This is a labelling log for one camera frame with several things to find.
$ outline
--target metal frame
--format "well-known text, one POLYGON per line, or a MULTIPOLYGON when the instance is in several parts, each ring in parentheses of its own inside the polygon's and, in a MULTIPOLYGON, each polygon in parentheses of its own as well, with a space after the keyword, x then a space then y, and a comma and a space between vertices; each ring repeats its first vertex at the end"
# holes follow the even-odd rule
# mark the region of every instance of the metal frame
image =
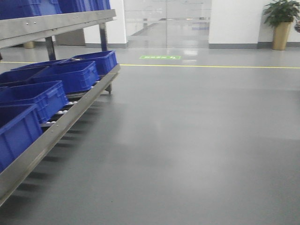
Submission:
MULTIPOLYGON (((84 27, 100 24, 102 51, 107 50, 105 22, 112 21, 115 10, 70 13, 11 19, 0 21, 0 49, 46 38, 50 60, 55 58, 52 36, 84 27)), ((12 195, 15 189, 32 172, 61 137, 82 116, 95 99, 104 90, 112 91, 112 81, 119 74, 120 66, 116 65, 111 72, 102 78, 90 91, 72 106, 55 124, 48 128, 24 153, 8 168, 0 173, 0 206, 12 195)))
POLYGON ((0 49, 106 23, 114 9, 0 20, 0 49))

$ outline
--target glass door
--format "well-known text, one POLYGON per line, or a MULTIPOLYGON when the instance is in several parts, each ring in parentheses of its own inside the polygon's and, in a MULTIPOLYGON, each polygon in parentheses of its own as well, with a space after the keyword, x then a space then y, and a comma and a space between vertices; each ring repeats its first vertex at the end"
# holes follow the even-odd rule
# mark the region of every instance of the glass door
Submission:
POLYGON ((211 0, 124 0, 129 48, 208 48, 211 0))

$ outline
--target cart wheel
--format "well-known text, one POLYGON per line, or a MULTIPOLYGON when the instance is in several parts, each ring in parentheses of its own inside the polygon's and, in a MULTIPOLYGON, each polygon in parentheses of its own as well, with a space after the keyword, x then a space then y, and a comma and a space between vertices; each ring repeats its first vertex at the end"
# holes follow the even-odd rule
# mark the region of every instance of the cart wheel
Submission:
POLYGON ((108 91, 109 94, 112 93, 112 85, 110 84, 105 90, 108 91))

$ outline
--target green floor sign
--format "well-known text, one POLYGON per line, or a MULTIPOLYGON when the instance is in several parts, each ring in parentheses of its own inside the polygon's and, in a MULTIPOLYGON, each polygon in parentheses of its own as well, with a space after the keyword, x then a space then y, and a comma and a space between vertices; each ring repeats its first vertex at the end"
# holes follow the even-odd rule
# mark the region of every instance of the green floor sign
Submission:
POLYGON ((178 55, 142 55, 142 60, 180 60, 181 56, 178 55))

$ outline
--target green leaves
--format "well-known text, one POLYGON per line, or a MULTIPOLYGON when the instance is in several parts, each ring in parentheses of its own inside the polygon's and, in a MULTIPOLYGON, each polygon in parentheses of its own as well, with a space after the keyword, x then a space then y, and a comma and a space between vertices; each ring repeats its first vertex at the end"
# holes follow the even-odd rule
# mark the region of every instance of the green leaves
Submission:
POLYGON ((299 19, 300 3, 296 0, 273 0, 263 11, 264 15, 269 15, 264 23, 272 27, 277 27, 281 22, 293 22, 294 17, 299 19))

